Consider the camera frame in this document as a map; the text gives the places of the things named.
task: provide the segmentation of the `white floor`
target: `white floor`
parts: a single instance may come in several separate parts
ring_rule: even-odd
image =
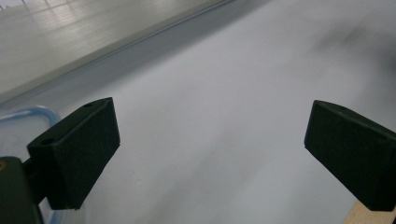
[[[114,98],[121,147],[68,218],[343,223],[355,198],[304,149],[304,133],[315,99],[396,130],[395,10],[385,0],[232,1],[0,109],[66,116]]]

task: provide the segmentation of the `wooden edge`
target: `wooden edge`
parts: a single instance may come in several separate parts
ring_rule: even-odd
[[[396,224],[396,209],[393,212],[372,212],[357,201],[344,224]]]

